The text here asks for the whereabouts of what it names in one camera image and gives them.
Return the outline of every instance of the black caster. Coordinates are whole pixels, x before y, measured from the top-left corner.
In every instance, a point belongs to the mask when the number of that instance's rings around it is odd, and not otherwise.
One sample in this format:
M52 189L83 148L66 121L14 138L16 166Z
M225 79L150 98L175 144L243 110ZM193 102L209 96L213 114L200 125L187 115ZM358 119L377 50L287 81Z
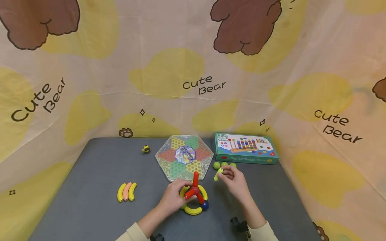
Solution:
M230 222L235 226L237 232L243 233L246 232L248 238L251 237L251 233L249 232L247 221L242 221L241 223L239 222L239 219L237 217L233 217Z
M161 234L158 234L157 237L152 235L150 236L150 241L164 241L164 237Z

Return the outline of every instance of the hand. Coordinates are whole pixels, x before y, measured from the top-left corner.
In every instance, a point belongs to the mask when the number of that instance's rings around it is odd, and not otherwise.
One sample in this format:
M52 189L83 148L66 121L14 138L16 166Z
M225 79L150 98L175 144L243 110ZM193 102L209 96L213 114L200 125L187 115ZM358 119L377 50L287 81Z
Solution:
M244 174L233 166L221 167L224 172L219 173L218 178L227 185L228 190L232 195L239 201L246 201L251 198L247 181L245 180Z
M169 216L172 213L176 212L185 203L197 199L197 196L195 195L193 195L188 200L185 200L185 198L181 198L179 196L179 191L184 186L192 186L192 182L177 179L174 182L170 183L166 188L165 193L157 206L165 213L165 215Z

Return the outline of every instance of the red toy piece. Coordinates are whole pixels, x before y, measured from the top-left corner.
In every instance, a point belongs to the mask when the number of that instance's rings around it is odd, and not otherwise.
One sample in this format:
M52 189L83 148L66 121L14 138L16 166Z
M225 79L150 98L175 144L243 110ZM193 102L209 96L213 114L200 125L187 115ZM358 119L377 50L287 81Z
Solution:
M200 193L200 189L198 188L198 176L199 176L198 172L194 172L194 174L193 174L193 185L190 188L190 190L187 193L185 193L185 200L188 200L193 195L196 195L198 201L200 202L200 204L203 204L205 200L204 200L204 198L202 197L202 195Z

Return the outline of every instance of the blue ball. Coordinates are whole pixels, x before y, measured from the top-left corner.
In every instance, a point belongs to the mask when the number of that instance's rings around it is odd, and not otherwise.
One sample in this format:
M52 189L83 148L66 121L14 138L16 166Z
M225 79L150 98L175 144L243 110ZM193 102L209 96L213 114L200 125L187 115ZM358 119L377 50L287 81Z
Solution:
M204 201L203 204L201 204L202 210L207 210L209 208L209 202L207 200Z

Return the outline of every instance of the clear plastic lid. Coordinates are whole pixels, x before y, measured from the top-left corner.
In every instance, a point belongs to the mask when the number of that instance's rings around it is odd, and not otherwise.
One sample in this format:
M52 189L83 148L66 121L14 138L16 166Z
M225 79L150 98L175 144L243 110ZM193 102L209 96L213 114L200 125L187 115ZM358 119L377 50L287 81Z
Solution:
M193 180L199 173L203 180L214 154L197 135L170 136L156 154L156 159L169 182L176 179Z

